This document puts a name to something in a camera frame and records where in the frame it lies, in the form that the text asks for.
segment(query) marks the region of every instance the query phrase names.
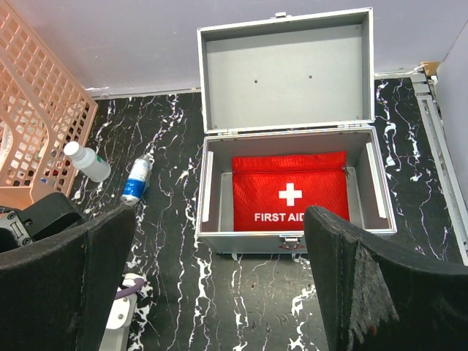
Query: open case lid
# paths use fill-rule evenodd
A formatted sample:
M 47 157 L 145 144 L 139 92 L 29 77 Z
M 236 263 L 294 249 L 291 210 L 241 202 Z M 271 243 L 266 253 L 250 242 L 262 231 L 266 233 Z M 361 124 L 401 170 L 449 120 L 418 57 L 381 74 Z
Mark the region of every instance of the open case lid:
M 370 123 L 372 8 L 198 29 L 205 133 Z

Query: silver metal box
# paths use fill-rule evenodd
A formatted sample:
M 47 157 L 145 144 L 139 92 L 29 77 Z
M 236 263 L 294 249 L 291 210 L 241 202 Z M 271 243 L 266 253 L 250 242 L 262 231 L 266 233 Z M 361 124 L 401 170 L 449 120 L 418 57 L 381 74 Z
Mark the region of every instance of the silver metal box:
M 303 232 L 234 232 L 234 156 L 347 152 L 350 221 L 396 232 L 374 120 L 372 9 L 198 29 L 196 235 L 215 252 L 306 252 Z

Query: gray wall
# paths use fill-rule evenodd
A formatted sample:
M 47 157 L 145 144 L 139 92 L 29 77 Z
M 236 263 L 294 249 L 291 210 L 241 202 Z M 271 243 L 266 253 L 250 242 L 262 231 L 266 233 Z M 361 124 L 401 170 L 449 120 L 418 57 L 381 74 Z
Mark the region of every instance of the gray wall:
M 461 192 L 468 201 L 468 26 L 437 70 L 437 101 Z
M 441 61 L 468 18 L 467 0 L 10 1 L 93 95 L 198 87 L 198 27 L 373 6 L 382 72 Z

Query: plastic laundry basket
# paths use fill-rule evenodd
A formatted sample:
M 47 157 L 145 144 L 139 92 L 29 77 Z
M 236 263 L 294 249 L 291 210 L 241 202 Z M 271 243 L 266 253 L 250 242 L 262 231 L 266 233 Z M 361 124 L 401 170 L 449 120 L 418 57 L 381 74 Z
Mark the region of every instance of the plastic laundry basket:
M 64 145 L 84 145 L 97 104 L 11 5 L 0 0 L 0 205 L 68 195 Z

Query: black marble floor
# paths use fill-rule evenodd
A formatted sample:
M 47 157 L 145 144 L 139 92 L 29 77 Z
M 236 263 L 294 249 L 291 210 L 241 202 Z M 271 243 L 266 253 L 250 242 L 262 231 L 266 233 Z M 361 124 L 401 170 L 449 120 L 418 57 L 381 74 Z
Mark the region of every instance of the black marble floor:
M 411 81 L 378 80 L 376 91 L 398 225 L 389 240 L 461 262 Z M 103 184 L 75 180 L 71 197 L 93 217 L 119 204 L 135 158 L 156 160 L 127 262 L 148 280 L 129 350 L 327 350 L 306 256 L 216 255 L 195 237 L 200 109 L 200 94 L 100 101 L 88 146 L 113 171 Z

